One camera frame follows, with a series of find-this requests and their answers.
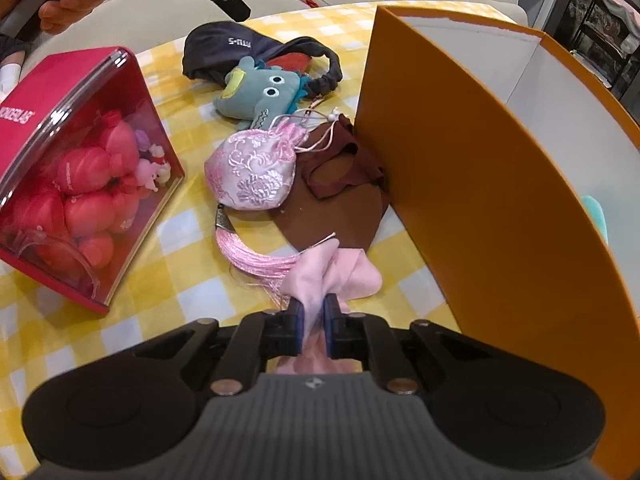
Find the brown leather pieces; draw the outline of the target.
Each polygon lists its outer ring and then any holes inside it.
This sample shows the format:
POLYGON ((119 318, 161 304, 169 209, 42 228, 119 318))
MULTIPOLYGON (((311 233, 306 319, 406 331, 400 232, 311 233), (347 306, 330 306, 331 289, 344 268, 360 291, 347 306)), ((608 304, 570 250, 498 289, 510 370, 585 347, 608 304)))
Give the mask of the brown leather pieces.
POLYGON ((369 249, 390 200, 384 168, 355 136, 345 115, 311 131, 318 151, 297 155, 290 194, 269 211, 299 252, 333 234, 343 248, 369 249))

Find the navy blue cap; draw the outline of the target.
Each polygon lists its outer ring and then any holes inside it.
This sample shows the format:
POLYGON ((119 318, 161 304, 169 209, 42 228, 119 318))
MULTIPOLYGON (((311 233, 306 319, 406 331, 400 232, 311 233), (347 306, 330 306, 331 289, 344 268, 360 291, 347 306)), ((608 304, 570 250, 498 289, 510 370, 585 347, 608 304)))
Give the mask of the navy blue cap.
POLYGON ((268 65, 288 54, 304 54, 310 58, 329 60, 329 69, 321 77, 304 85, 308 96, 326 96, 343 80, 338 55, 317 39, 309 36, 281 42, 240 23, 219 21, 194 28, 183 45, 182 73, 191 80, 204 79, 224 84, 224 78, 240 62, 250 56, 255 62, 268 65))

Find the red Wonderlab box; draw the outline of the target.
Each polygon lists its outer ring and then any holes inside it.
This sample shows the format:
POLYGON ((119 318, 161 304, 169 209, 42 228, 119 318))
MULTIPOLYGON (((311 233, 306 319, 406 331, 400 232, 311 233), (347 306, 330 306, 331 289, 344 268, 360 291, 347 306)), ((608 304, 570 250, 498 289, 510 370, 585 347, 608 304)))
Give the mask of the red Wonderlab box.
POLYGON ((105 313, 186 174, 134 54, 52 54, 1 104, 1 258, 105 313))

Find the orange cardboard box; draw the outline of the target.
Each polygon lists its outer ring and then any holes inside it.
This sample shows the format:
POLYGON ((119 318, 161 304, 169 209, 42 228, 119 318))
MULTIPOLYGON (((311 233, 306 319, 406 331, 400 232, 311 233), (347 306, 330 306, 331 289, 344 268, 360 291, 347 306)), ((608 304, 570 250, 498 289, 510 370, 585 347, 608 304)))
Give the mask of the orange cardboard box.
POLYGON ((408 339, 445 474, 636 474, 637 124, 541 32, 382 6, 355 126, 459 329, 408 339))

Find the red corduroy cloth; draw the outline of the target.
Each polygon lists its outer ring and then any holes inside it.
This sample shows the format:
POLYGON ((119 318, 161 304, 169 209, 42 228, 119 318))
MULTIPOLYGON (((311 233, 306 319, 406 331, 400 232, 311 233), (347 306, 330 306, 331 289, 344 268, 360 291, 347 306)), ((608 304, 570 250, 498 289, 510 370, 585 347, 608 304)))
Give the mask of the red corduroy cloth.
POLYGON ((302 52, 290 52, 276 56, 266 62, 268 67, 280 67, 282 70, 296 73, 306 73, 311 64, 311 57, 302 52))

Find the teal monster plush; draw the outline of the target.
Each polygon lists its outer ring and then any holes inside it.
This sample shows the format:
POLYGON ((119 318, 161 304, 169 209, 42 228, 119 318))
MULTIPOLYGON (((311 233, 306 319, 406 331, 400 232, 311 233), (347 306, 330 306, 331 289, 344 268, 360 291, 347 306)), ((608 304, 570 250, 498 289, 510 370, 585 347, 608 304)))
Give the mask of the teal monster plush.
POLYGON ((268 129, 274 118, 297 110, 298 102, 308 96, 309 81, 306 75, 244 56, 224 78, 214 107, 219 115, 235 119, 240 130, 268 129))

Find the pink embroidered pouch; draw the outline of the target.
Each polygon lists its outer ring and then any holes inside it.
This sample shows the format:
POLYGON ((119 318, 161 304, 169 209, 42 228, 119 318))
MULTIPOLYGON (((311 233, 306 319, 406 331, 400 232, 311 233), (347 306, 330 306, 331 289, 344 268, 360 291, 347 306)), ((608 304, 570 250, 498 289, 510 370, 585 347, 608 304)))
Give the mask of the pink embroidered pouch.
POLYGON ((310 130, 291 115, 279 116, 268 129, 245 129, 228 136, 204 162, 205 180, 217 201, 218 249, 236 270, 254 278, 275 304, 282 304, 282 282, 299 256, 273 257, 250 249, 227 211, 282 206, 293 188, 297 157, 326 152, 333 144, 336 124, 336 120, 329 122, 329 129, 306 145, 310 130))

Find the black shelf rack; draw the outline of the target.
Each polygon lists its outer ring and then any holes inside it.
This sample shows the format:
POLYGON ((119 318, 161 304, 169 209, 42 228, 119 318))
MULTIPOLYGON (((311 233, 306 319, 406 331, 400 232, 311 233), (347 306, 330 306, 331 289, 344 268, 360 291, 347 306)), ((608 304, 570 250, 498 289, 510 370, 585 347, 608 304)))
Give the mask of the black shelf rack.
POLYGON ((639 66, 639 0, 572 0, 570 54, 605 88, 625 89, 639 66))

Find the teal plush bag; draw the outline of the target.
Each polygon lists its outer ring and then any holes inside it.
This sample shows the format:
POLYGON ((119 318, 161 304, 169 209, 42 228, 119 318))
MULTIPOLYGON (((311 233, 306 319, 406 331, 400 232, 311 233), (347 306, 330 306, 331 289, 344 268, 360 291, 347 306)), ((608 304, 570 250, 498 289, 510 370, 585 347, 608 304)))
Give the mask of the teal plush bag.
POLYGON ((608 244, 608 226, 606 225, 605 214, 600 203, 590 195, 584 195, 580 198, 582 204, 587 211, 589 218, 591 219, 593 225, 596 227, 597 231, 602 237, 602 240, 605 244, 608 244))

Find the yellow checkered tablecloth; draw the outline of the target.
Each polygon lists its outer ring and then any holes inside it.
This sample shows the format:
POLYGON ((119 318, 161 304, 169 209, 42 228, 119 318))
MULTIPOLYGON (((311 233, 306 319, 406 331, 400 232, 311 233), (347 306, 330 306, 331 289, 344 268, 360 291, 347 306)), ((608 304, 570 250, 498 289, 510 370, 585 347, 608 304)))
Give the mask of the yellow checkered tablecloth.
MULTIPOLYGON (((319 106, 354 118, 377 3, 353 3, 254 18, 247 26, 290 40, 311 36, 341 59, 343 81, 319 106)), ((184 39, 137 55, 186 180, 160 216, 101 316, 1 263, 1 474, 21 479, 37 465, 21 427, 21 408, 37 386, 70 370, 198 318, 235 324, 273 307, 262 289, 230 269, 214 238, 215 205, 203 177, 206 157, 232 133, 213 107, 216 90, 182 76, 184 39)), ((352 301, 355 310, 406 327, 428 318, 459 330, 408 233, 387 209, 369 258, 382 290, 352 301)))

